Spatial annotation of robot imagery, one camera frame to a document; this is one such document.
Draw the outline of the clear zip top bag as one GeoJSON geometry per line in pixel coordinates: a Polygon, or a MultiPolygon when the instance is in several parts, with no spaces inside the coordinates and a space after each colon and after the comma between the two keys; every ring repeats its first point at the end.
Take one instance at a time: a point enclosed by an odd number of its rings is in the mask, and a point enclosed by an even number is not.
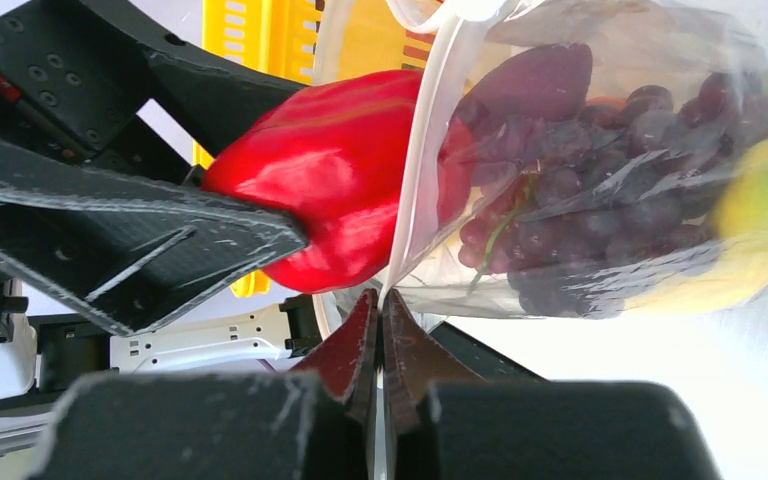
{"type": "Polygon", "coordinates": [[[367,281],[484,318],[768,295],[768,48],[705,1],[328,1],[318,83],[422,76],[367,281]]]}

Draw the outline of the dark purple grapes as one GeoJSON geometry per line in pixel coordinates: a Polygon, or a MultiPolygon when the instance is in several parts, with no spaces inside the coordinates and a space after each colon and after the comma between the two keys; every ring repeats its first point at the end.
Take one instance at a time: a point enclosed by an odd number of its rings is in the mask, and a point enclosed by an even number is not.
{"type": "Polygon", "coordinates": [[[717,255],[706,217],[746,150],[768,139],[768,82],[714,72],[678,89],[590,97],[535,129],[529,160],[460,229],[472,297],[526,316],[612,318],[665,279],[717,255]]]}

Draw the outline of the red bell pepper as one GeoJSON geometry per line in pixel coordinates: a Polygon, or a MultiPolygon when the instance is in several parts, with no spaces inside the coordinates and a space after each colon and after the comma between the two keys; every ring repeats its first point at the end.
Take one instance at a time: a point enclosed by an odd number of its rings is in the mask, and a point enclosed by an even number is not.
{"type": "Polygon", "coordinates": [[[269,278],[318,294],[387,265],[421,81],[388,70],[305,87],[214,159],[205,191],[285,210],[308,237],[269,278]]]}

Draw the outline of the yellow banana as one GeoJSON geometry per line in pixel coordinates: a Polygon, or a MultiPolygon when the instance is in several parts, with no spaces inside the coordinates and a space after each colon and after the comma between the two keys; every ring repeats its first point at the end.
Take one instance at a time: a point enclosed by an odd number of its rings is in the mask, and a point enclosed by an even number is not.
{"type": "Polygon", "coordinates": [[[768,139],[737,161],[734,175],[706,225],[714,241],[695,250],[717,255],[706,272],[661,281],[625,301],[625,309],[647,314],[701,314],[749,301],[768,285],[768,139]]]}

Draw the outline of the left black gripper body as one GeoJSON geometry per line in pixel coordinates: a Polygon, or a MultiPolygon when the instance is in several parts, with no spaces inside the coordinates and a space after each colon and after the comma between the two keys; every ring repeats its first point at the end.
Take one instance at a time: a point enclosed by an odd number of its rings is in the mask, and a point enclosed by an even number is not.
{"type": "Polygon", "coordinates": [[[173,192],[23,147],[39,132],[0,104],[0,319],[23,281],[120,336],[168,325],[191,294],[180,272],[192,236],[173,192]]]}

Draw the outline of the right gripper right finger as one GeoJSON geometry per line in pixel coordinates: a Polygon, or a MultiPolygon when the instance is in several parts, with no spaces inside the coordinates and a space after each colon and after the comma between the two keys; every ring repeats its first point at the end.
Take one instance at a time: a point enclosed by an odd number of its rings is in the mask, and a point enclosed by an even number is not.
{"type": "Polygon", "coordinates": [[[437,479],[435,423],[428,393],[436,382],[481,382],[414,319],[393,289],[381,308],[388,472],[394,479],[437,479]]]}

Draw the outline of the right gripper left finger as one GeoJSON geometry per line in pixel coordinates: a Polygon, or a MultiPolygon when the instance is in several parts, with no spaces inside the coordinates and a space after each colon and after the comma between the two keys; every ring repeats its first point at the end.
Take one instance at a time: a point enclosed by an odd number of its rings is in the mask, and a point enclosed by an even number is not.
{"type": "Polygon", "coordinates": [[[372,479],[377,414],[378,292],[362,291],[344,323],[293,369],[319,383],[306,430],[304,479],[372,479]]]}

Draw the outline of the purple sweet potato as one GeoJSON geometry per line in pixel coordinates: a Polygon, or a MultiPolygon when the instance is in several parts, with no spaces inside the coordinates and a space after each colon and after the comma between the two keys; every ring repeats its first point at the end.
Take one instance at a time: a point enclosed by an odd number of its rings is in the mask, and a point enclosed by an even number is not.
{"type": "Polygon", "coordinates": [[[458,102],[455,115],[470,127],[509,114],[567,120],[583,107],[592,71],[592,50],[584,43],[534,47],[484,75],[458,102]]]}

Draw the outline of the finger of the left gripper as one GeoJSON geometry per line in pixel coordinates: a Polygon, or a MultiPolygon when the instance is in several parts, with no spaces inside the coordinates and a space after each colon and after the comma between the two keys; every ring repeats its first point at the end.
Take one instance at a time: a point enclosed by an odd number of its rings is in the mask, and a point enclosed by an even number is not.
{"type": "Polygon", "coordinates": [[[0,277],[115,335],[163,327],[306,243],[287,213],[0,139],[0,277]]]}
{"type": "Polygon", "coordinates": [[[182,40],[128,1],[28,1],[0,15],[0,104],[80,158],[148,101],[216,155],[299,89],[182,40]]]}

